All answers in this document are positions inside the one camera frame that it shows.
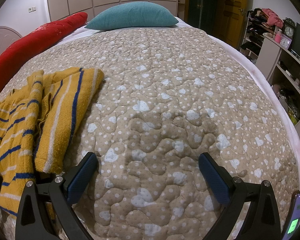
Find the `yellow striped knit sweater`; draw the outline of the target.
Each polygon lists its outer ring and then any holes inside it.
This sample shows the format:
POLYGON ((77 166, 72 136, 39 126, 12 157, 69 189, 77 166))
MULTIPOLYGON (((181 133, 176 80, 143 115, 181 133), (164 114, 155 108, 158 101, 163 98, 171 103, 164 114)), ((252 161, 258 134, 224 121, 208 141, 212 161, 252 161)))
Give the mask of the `yellow striped knit sweater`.
POLYGON ((0 208, 16 216, 25 184, 38 173, 58 174, 104 74, 71 67, 34 72, 0 100, 0 208))

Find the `cluttered clothes rack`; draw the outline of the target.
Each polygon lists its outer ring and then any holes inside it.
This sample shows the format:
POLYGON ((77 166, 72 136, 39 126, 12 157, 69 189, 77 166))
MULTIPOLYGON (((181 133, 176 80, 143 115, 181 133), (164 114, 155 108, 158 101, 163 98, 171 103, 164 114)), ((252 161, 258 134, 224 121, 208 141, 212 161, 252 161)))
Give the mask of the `cluttered clothes rack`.
POLYGON ((255 64, 264 42, 264 35, 269 34, 273 38, 275 31, 278 31, 278 27, 275 24, 268 24, 268 15, 263 9, 249 10, 239 52, 255 64))

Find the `pink clothing pile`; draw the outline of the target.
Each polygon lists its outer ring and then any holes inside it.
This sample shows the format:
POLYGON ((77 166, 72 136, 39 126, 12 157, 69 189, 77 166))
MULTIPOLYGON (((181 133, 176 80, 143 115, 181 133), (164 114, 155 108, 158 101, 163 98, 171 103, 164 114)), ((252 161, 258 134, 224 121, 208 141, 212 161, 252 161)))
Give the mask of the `pink clothing pile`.
POLYGON ((283 20, 274 11, 269 8, 262 8, 262 12, 267 16, 266 24, 269 27, 277 26, 280 29, 283 27, 283 20))

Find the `smartphone with lit screen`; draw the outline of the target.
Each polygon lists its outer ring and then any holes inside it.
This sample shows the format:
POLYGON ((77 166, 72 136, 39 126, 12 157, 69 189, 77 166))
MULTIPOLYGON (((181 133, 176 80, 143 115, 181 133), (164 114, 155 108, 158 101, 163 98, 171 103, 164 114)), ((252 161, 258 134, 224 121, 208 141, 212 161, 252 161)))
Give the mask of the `smartphone with lit screen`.
POLYGON ((292 194, 288 216, 282 230, 282 240, 289 240, 298 228, 300 222, 300 191, 292 194))

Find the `red floral duvet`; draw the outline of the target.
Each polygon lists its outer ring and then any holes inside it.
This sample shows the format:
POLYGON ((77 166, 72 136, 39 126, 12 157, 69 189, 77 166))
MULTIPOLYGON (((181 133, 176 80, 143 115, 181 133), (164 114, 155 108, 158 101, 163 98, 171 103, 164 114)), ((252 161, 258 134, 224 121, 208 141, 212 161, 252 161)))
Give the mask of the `red floral duvet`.
POLYGON ((63 20, 41 25, 12 43, 0 55, 0 92, 27 61, 85 25, 87 19, 86 12, 77 12, 63 20))

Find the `white bed sheet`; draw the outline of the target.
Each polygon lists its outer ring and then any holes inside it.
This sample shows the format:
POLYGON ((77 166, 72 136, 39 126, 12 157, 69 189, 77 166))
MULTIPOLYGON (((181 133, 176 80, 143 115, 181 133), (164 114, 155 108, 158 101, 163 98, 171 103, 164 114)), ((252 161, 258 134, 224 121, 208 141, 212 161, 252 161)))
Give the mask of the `white bed sheet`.
MULTIPOLYGON (((171 26, 171 27, 153 27, 154 29, 175 29, 175 28, 192 28, 194 30, 202 31, 198 28, 192 27, 189 24, 185 23, 181 19, 177 18, 179 21, 177 24, 171 26)), ((123 28, 119 30, 125 30, 125 29, 135 29, 140 27, 128 27, 123 28)), ((79 38, 83 37, 89 37, 97 33, 103 32, 102 30, 91 30, 85 28, 85 25, 82 27, 77 28, 73 32, 71 32, 69 35, 66 35, 63 39, 61 39, 59 42, 56 43, 56 45, 61 45, 68 43, 70 41, 74 41, 79 38)), ((276 111, 279 112, 279 116, 281 120, 283 121, 283 125, 285 127, 285 130, 287 132, 288 140, 290 143, 290 146, 292 150, 294 151, 296 161, 298 163, 298 172, 299 172, 299 180, 300 180, 300 138, 297 133, 297 130, 295 129, 295 126, 291 122, 291 120, 288 117, 288 114, 283 109, 282 105, 277 100, 274 91, 272 90, 269 82, 266 80, 264 75, 261 73, 261 71, 252 63, 250 62, 243 54, 238 52, 235 48, 228 45, 227 43, 221 41, 220 39, 211 36, 208 34, 208 37, 217 42, 219 45, 223 47, 223 49, 240 65, 242 65, 245 70, 250 74, 250 76, 253 78, 253 80, 256 82, 260 90, 268 97, 268 99, 272 102, 274 105, 276 111)))

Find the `white shelving unit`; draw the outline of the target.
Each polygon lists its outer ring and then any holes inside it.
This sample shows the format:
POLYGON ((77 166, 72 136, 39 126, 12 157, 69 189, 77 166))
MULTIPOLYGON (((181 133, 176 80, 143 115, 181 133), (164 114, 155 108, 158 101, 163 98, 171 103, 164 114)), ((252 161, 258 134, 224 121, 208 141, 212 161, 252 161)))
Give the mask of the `white shelving unit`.
POLYGON ((277 89, 279 101, 286 107, 300 138, 300 60, 283 45, 264 33, 256 66, 268 83, 277 89))

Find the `white scalloped headboard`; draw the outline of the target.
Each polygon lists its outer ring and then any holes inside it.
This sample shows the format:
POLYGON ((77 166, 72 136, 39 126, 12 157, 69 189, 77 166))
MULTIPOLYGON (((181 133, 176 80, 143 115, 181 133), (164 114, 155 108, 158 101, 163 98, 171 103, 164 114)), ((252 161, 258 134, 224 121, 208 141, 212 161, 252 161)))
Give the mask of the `white scalloped headboard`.
POLYGON ((0 55, 15 41, 21 39, 22 36, 9 27, 0 26, 0 55))

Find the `beige heart quilted bedspread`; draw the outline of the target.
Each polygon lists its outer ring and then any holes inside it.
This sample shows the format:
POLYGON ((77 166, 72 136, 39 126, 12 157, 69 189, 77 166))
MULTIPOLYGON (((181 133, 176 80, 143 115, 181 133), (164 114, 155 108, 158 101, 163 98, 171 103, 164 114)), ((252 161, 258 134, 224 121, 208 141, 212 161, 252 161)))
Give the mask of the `beige heart quilted bedspread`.
POLYGON ((275 104, 204 31, 86 31, 37 55, 0 93, 37 70, 98 68, 104 81, 65 155, 96 173, 74 210, 94 239, 202 239, 221 213, 198 157, 245 182, 271 182, 286 220, 300 165, 275 104))

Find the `small pink alarm clock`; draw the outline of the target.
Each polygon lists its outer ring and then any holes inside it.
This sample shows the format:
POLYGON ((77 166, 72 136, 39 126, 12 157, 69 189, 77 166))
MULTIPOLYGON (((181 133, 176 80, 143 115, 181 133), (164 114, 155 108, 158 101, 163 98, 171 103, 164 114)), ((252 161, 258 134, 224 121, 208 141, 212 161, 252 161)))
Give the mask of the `small pink alarm clock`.
POLYGON ((289 38, 288 36, 282 34, 281 41, 280 41, 281 46, 283 46, 283 48, 285 48, 286 50, 288 50, 288 48, 291 45, 291 43, 292 43, 292 39, 289 38))

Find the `pink bottle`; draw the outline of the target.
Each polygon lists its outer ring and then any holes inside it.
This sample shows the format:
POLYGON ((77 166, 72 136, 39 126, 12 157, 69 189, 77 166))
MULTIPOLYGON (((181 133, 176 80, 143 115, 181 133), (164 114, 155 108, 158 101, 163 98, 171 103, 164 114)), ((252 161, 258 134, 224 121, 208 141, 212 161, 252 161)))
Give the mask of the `pink bottle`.
POLYGON ((280 43, 281 38, 282 38, 282 30, 279 29, 275 34, 274 40, 275 40, 275 42, 280 43))

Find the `dark mantel clock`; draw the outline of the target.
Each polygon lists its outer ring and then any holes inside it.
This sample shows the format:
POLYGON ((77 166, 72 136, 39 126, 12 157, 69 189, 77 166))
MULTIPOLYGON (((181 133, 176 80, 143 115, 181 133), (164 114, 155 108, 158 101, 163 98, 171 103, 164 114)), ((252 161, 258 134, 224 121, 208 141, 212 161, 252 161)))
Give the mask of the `dark mantel clock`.
POLYGON ((283 34, 292 40, 295 34, 295 30, 296 23, 291 18, 285 18, 283 20, 283 34))

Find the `brown wooden door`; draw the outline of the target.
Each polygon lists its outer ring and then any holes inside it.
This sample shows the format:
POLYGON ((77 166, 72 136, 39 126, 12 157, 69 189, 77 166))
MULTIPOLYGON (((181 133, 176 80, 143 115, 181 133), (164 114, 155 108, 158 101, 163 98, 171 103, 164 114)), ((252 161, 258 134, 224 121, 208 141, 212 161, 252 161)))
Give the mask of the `brown wooden door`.
POLYGON ((222 0, 223 10, 219 38, 234 48, 239 47, 248 0, 222 0))

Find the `teal pillow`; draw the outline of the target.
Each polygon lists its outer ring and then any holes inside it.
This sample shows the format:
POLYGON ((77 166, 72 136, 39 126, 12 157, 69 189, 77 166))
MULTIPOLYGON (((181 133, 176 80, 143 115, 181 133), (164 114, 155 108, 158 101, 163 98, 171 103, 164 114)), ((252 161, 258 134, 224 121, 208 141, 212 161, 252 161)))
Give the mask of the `teal pillow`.
POLYGON ((85 26, 92 30, 114 30, 132 27, 171 27, 178 23, 162 5, 152 2, 130 2, 108 8, 85 26))

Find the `wall light switch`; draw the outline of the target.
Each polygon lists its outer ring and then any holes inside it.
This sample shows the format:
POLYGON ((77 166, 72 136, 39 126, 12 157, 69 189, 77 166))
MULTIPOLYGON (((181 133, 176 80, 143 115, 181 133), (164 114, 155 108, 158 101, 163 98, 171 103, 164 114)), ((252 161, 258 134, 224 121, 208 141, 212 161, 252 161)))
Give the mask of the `wall light switch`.
POLYGON ((34 11, 36 11, 36 7, 30 7, 30 8, 28 8, 28 12, 34 12, 34 11))

